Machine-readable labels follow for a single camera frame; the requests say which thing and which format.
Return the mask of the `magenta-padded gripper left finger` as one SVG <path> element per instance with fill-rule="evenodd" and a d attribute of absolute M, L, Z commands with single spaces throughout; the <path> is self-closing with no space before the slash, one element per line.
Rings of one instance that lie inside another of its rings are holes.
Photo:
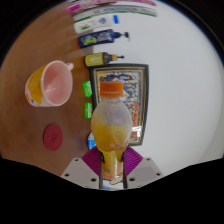
<path fill-rule="evenodd" d="M 82 158 L 73 158 L 61 177 L 84 188 L 101 189 L 101 152 L 94 147 Z"/>

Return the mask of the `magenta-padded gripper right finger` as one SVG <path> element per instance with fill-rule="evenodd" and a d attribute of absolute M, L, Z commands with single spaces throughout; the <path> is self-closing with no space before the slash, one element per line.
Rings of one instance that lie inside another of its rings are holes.
<path fill-rule="evenodd" d="M 162 171 L 150 157 L 142 157 L 133 148 L 127 147 L 122 155 L 123 187 L 143 187 L 163 177 Z"/>

